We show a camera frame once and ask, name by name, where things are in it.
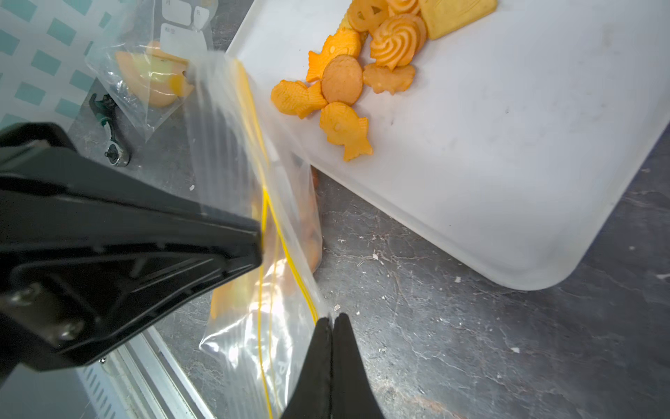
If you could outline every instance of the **gray marble countertop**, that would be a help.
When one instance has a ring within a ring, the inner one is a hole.
[[[216,49],[250,4],[220,0]],[[104,89],[96,82],[91,92]],[[197,197],[181,111],[148,142],[124,118],[121,130],[133,149],[122,171]],[[88,107],[70,136],[104,161]],[[324,257],[315,277],[351,316],[388,419],[670,416],[670,130],[575,272],[538,292],[493,284],[325,176],[318,197]],[[198,350],[209,305],[209,296],[195,299],[156,327],[223,419],[230,383]]]

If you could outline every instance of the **white plastic tray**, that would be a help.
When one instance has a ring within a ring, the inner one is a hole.
[[[256,0],[228,52],[268,100],[304,80],[349,0]],[[500,0],[428,41],[412,87],[365,88],[375,154],[342,161],[319,113],[282,115],[313,164],[504,286],[577,266],[670,121],[670,1]],[[369,60],[369,41],[360,54]]]

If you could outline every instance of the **clear plastic bag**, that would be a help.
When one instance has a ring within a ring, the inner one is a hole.
[[[322,236],[311,168],[269,98],[252,93],[240,62],[208,53],[189,76],[196,92],[186,124],[200,201],[253,217],[263,232],[262,267],[214,291],[200,348],[224,369],[227,417],[278,418],[314,325],[328,314],[312,277]]]
[[[212,49],[218,0],[135,0],[107,25],[86,64],[148,139],[190,95],[185,71]]]

